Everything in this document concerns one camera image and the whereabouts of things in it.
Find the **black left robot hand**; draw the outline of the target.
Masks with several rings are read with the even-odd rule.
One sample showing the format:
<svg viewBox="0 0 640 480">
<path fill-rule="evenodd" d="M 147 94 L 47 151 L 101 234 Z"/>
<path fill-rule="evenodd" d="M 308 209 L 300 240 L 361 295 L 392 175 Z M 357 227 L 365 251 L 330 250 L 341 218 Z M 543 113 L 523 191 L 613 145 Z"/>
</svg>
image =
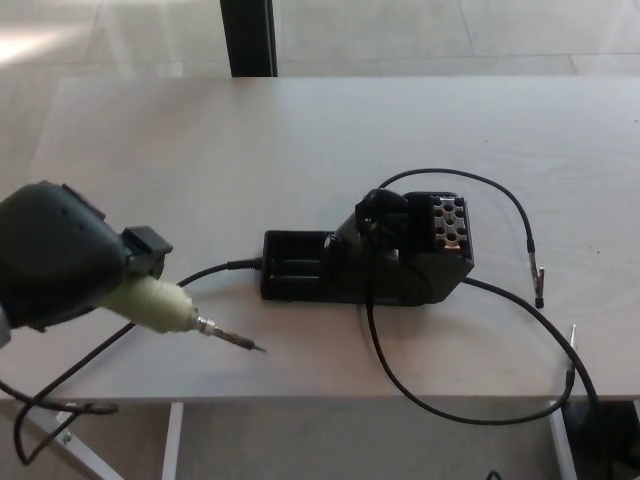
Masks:
<svg viewBox="0 0 640 480">
<path fill-rule="evenodd" d="M 172 249 L 149 226 L 116 232 L 66 184 L 25 185 L 1 202 L 1 310 L 11 329 L 45 331 L 130 277 L 159 278 Z"/>
</svg>

